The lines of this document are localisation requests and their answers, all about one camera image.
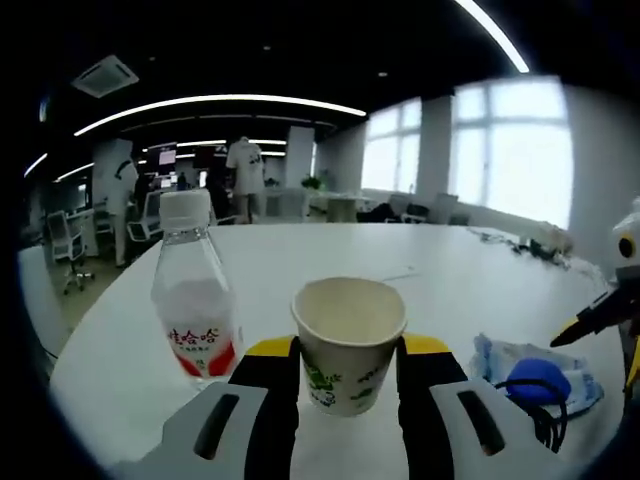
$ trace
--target white shirt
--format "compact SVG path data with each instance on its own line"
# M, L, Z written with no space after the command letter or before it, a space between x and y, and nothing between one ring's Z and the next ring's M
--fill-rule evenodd
M236 169L236 195L250 195L264 190L264 175L260 147L241 139L229 147L227 168Z
M138 180L138 172L131 161L120 170L120 178L115 176L110 182L111 188L107 192L107 212L111 215L125 215L127 203L133 193Z

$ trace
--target led light strip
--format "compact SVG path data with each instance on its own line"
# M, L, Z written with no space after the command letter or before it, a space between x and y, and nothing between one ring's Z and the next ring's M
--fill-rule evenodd
M67 172L64 175L60 175L55 181L59 182L60 180L64 180L68 176L73 175L74 173L78 173L78 172L80 172L82 170L85 170L85 169L91 168L91 167L93 167L93 163L89 163L89 164L87 164L87 165L85 165L83 167L76 168L75 170L71 170L70 172Z
M31 164L31 166L30 166L29 168L27 168L27 169L24 171L24 177L26 178L26 177L27 177L27 175L29 175L29 174L31 173L31 170L33 170L34 168L36 168L36 167L38 166L38 164L39 164L42 160L44 160L45 158L47 158L47 155L49 155L49 154L48 154L48 153L44 153L44 154L42 154L42 155L40 156L40 158L39 158L38 160L36 160L35 162L33 162L33 163Z
M177 143L176 147L196 147L198 145L224 145L227 143L226 140L202 140L200 142L183 142ZM249 143L261 143L263 145L286 145L287 142L285 140L249 140ZM146 153L150 148L161 147L164 145L170 145L167 143L163 143L162 145L152 145L151 147L143 148L142 152Z
M362 110L357 110L355 108L344 107L342 105L336 105L334 103L319 102L317 100L306 100L304 98L282 97L278 95L245 95L245 94L200 95L197 97L184 97L184 98L175 98L173 100L164 100L162 102L150 103L148 105L142 105L140 107L130 108L129 110L125 110L120 113L115 113L106 118L103 118L102 120L98 120L97 122L94 122L91 125L87 125L86 127L78 130L73 135L76 137L79 137L80 135L87 133L88 131L93 130L96 127L99 127L100 125L104 125L105 123L112 122L119 118L128 117L129 115L134 115L136 113L146 112L148 110L154 110L156 108L170 107L173 105L182 105L185 103L215 102L215 101L222 101L222 100L250 100L250 101L261 101L261 102L290 103L294 105L305 105L308 107L317 107L317 108L325 108L327 110L335 110L338 112L356 115L358 117L364 117L367 115L366 112Z
M520 73L529 73L529 67L516 50L516 47L513 46L511 40L482 8L473 0L455 0L455 2L464 8L491 35Z
M177 143L176 147L196 147L198 145L224 145L226 140L203 140L201 142L183 142Z

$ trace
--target window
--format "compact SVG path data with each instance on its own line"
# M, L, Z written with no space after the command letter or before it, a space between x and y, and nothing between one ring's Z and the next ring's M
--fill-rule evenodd
M362 188L414 193L420 158L419 98L371 115L362 167Z
M461 202L567 228L573 152L559 81L474 84L456 91L449 192Z

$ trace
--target white table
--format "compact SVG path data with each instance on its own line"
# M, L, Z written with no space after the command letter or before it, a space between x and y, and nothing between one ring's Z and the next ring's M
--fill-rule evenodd
M306 281L359 275L392 282L408 331L445 341L466 366L473 337L546 347L568 318L602 291L577 272L487 245L463 227L432 225L253 225L212 230L237 297L245 346L295 332L289 301ZM163 422L197 392L171 354L150 301L160 245L105 291L62 352L51 378L59 406L104 466L138 459ZM417 275L402 278L412 270ZM584 356L606 397L569 423L560 454L597 454L622 416L623 360L617 329L562 347ZM355 418L321 414L300 388L292 478L408 478L397 424L395 369L376 405Z
M367 202L371 199L355 193L314 191L312 199L326 200L327 222L356 223L356 202Z

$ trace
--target paper cup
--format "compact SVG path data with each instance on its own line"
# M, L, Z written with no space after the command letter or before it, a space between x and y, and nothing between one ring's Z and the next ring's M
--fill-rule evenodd
M308 283L291 304L312 402L331 415L373 406L407 324L398 292L361 278Z

